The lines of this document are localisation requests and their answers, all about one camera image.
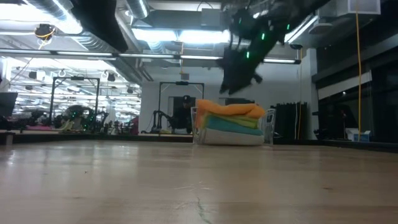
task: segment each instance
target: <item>black monitor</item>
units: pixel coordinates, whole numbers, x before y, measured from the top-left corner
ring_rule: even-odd
[[[18,93],[0,93],[0,116],[12,116]]]

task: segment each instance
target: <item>person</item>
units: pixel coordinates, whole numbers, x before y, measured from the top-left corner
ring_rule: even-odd
[[[186,129],[188,134],[192,132],[191,107],[191,96],[183,96],[182,107],[177,108],[173,114],[175,129]]]

